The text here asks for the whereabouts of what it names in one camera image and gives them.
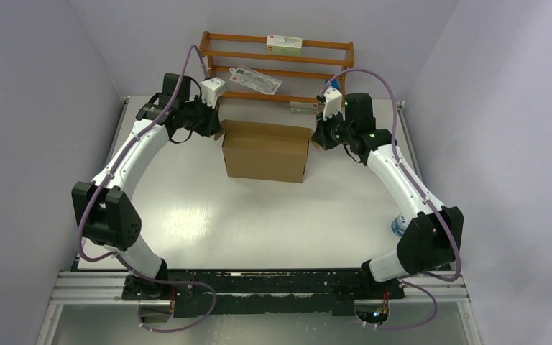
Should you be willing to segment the brown cardboard box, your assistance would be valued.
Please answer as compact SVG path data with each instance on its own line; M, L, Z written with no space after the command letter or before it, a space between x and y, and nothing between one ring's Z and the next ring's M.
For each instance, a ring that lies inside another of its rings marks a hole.
M314 131L300 126L226 119L214 139L223 137L222 152L230 178L302 183Z

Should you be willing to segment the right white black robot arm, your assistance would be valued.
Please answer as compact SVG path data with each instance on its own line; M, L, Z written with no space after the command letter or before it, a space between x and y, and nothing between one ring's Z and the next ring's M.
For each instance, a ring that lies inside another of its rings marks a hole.
M378 129L372 98L367 93L343 96L335 88L317 97L323 110L316 117L312 140L323 150L339 145L356 155L384 184L399 208L390 225L394 243L376 258L362 264L366 272L359 289L375 298L387 281L460 260L464 216L432 194L411 169L388 129Z

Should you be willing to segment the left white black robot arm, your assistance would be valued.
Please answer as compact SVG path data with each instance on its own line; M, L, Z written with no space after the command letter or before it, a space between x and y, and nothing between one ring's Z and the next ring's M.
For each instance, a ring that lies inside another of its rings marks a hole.
M80 247L80 257L87 262L115 257L142 280L142 290L154 299L169 292L168 268L142 238L142 220L132 196L151 161L177 130L202 137L221 131L218 99L226 92L225 81L206 78L197 85L198 95L191 96L194 83L186 75L165 74L162 90L138 110L130 134L111 160L90 182L78 182L72 189L78 239L106 250L90 257Z

